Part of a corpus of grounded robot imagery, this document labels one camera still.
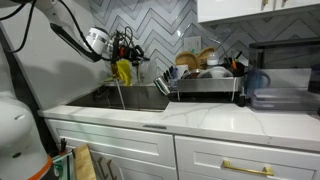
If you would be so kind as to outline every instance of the kitchen sink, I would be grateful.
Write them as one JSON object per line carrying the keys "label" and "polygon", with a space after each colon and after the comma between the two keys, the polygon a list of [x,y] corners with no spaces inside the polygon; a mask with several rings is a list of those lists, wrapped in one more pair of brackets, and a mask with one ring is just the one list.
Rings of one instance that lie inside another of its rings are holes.
{"label": "kitchen sink", "polygon": [[120,86],[120,91],[123,103],[117,86],[102,86],[67,105],[162,112],[169,104],[168,97],[162,95],[155,86]]}

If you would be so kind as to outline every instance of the wall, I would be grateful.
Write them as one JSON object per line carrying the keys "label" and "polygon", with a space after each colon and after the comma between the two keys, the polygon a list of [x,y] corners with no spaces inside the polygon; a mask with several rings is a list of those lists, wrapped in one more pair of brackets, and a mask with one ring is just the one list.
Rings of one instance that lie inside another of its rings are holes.
{"label": "wall", "polygon": [[174,64],[185,37],[202,36],[203,48],[213,46],[222,55],[212,37],[247,59],[250,43],[320,36],[319,10],[209,26],[197,23],[196,0],[90,0],[90,6],[95,24],[108,32],[132,27],[136,44],[162,70]]}
{"label": "wall", "polygon": [[[87,0],[71,3],[83,32],[94,26]],[[1,9],[0,16],[16,7]],[[13,49],[20,46],[30,6],[3,27]],[[28,41],[15,56],[40,108],[49,108],[75,98],[98,86],[105,76],[103,62],[91,63],[61,40],[49,27],[46,17],[35,9]]]}

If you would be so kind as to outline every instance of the marble countertop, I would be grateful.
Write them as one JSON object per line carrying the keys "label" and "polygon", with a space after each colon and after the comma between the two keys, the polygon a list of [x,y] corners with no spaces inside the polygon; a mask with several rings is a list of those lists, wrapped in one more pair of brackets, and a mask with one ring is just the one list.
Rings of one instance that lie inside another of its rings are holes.
{"label": "marble countertop", "polygon": [[320,152],[320,117],[234,104],[173,103],[163,112],[57,106],[46,118]]}

